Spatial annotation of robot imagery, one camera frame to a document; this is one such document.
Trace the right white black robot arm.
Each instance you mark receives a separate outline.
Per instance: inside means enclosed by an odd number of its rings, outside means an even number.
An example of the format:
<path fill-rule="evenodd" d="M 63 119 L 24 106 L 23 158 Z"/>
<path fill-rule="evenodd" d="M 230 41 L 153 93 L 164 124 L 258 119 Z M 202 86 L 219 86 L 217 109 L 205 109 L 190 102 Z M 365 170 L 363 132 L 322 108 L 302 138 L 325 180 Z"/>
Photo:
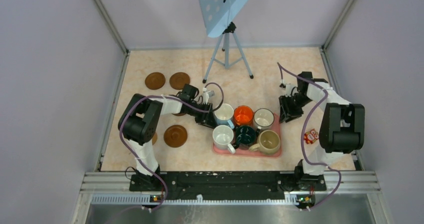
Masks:
<path fill-rule="evenodd" d="M 279 97 L 280 123 L 300 118 L 303 107 L 310 102 L 315 103 L 314 109 L 323 110 L 318 134 L 320 145 L 298 163 L 293 176 L 294 186 L 307 190 L 328 165 L 363 147 L 365 108 L 343 99 L 325 79 L 314 78 L 310 71 L 301 72 L 296 85 L 281 80 L 280 87 L 285 90 Z"/>

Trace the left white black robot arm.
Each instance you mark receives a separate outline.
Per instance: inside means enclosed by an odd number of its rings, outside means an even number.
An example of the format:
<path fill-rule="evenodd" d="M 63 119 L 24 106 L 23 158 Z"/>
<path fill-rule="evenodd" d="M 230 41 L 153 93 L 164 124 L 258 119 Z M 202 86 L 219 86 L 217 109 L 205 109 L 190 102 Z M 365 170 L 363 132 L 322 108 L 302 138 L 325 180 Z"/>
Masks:
<path fill-rule="evenodd" d="M 197 124 L 213 129 L 217 126 L 216 109 L 210 102 L 214 95 L 213 90 L 204 87 L 200 91 L 190 84 L 185 84 L 175 95 L 133 95 L 119 119 L 119 137 L 134 155 L 136 173 L 142 175 L 141 184 L 147 190 L 156 190 L 161 182 L 152 142 L 160 117 L 185 114 L 192 116 Z"/>

